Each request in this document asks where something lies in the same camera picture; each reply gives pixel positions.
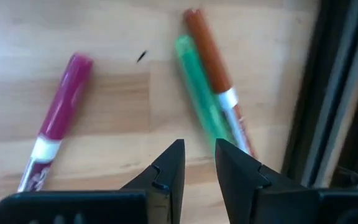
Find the orange marker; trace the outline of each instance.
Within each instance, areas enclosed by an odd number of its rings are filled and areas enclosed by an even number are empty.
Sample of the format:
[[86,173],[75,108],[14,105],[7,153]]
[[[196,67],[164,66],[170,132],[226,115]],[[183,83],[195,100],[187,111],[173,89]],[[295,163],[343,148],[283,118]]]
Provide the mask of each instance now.
[[255,152],[247,137],[244,120],[240,113],[236,90],[224,68],[203,13],[199,9],[188,9],[183,14],[183,17],[190,34],[194,38],[207,78],[212,90],[218,96],[237,146],[247,154],[255,157]]

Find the table surface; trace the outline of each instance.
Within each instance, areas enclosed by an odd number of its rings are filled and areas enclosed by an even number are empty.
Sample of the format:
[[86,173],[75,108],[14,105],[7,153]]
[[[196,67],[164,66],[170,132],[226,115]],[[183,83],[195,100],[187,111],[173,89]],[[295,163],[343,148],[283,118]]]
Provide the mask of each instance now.
[[227,223],[173,51],[181,13],[200,6],[260,161],[280,170],[316,0],[0,0],[0,198],[16,191],[70,55],[84,52],[92,79],[45,189],[118,189],[183,138],[182,223]]

